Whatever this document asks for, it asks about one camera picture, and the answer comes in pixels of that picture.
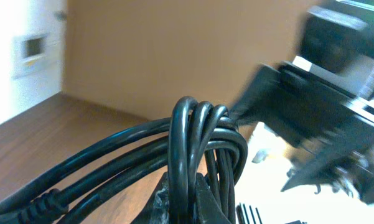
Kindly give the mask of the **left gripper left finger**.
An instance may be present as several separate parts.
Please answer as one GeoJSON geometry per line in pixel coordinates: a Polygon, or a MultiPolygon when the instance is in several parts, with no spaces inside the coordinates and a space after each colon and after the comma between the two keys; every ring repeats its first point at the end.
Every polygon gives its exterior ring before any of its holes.
{"type": "Polygon", "coordinates": [[[143,224],[169,224],[169,180],[167,172],[163,173],[159,183],[151,194],[141,213],[143,224]]]}

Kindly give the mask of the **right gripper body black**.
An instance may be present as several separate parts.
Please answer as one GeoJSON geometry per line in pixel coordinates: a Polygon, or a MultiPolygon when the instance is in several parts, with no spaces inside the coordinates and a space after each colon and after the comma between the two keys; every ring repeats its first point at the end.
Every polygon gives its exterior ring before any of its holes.
{"type": "Polygon", "coordinates": [[[347,193],[357,193],[365,204],[374,203],[374,105],[348,93],[340,84],[374,81],[374,62],[360,62],[346,76],[327,70],[304,70],[292,63],[278,68],[276,88],[277,133],[294,147],[320,142],[347,142],[347,193]]]}

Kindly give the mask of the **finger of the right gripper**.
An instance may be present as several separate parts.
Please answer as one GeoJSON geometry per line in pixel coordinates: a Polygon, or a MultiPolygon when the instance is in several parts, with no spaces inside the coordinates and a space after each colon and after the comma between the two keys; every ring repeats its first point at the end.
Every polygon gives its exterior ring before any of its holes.
{"type": "Polygon", "coordinates": [[[348,191],[348,172],[344,165],[348,162],[347,142],[320,142],[317,145],[301,146],[309,151],[313,149],[313,157],[299,166],[293,167],[292,173],[281,191],[293,189],[301,185],[329,184],[337,189],[348,191]]]}
{"type": "Polygon", "coordinates": [[[267,108],[264,101],[270,98],[279,82],[279,71],[268,65],[260,65],[229,110],[230,118],[238,124],[263,121],[267,108]]]}

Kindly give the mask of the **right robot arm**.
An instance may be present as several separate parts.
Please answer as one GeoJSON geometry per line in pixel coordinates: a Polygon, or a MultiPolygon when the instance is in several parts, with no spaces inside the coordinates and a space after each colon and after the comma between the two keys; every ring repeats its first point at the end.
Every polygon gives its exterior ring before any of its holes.
{"type": "Polygon", "coordinates": [[[307,12],[298,55],[308,68],[262,65],[231,108],[311,158],[284,185],[330,184],[374,204],[374,5],[324,1],[307,12]]]}

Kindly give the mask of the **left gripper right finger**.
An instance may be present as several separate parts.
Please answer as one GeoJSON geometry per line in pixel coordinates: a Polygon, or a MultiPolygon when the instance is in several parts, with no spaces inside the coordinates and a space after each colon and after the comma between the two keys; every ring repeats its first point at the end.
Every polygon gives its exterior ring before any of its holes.
{"type": "Polygon", "coordinates": [[[230,224],[223,214],[204,176],[201,173],[196,177],[196,223],[198,224],[230,224]]]}

